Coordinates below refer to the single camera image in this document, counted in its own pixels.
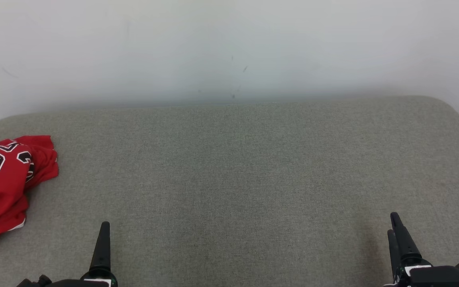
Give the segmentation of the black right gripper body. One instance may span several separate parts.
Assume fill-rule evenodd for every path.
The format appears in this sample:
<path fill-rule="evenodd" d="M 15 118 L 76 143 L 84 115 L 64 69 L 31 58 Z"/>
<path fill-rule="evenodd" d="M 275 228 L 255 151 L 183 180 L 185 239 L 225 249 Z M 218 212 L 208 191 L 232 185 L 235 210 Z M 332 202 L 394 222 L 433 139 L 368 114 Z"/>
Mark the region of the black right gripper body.
<path fill-rule="evenodd" d="M 434 266 L 421 258 L 403 260 L 386 287 L 459 287 L 459 264 Z"/>

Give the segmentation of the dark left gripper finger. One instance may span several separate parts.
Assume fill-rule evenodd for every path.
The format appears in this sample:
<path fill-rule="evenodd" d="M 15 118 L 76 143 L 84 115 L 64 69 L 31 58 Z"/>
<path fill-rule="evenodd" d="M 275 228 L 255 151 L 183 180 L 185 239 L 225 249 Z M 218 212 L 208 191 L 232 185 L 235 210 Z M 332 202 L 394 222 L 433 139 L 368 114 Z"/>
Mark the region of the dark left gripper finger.
<path fill-rule="evenodd" d="M 101 223 L 90 264 L 90 275 L 113 275 L 109 222 Z"/>

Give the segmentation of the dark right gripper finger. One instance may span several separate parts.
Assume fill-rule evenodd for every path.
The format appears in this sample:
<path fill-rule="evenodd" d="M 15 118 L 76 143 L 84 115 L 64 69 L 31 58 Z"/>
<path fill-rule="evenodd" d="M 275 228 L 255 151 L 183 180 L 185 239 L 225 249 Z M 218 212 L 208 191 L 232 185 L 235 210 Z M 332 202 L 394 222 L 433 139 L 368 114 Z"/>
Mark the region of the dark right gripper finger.
<path fill-rule="evenodd" d="M 401 265 L 418 265 L 422 261 L 422 256 L 417 248 L 413 238 L 410 236 L 405 225 L 398 213 L 392 212 L 390 214 L 391 229 L 396 230 L 399 236 L 398 243 L 401 252 Z"/>
<path fill-rule="evenodd" d="M 393 281 L 399 281 L 401 277 L 401 252 L 399 249 L 398 238 L 399 236 L 396 234 L 395 229 L 391 229 L 387 231 L 388 236 L 388 249 L 390 253 L 390 265 L 393 275 Z"/>

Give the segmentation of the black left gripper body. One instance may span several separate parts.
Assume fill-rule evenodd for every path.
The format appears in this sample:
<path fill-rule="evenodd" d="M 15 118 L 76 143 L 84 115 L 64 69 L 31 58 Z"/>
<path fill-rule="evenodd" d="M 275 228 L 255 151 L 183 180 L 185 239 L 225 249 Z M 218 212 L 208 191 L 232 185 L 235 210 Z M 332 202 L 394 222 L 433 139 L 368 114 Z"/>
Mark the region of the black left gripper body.
<path fill-rule="evenodd" d="M 52 282 L 47 276 L 41 275 L 38 281 L 22 280 L 17 287 L 111 287 L 110 279 L 64 279 Z"/>

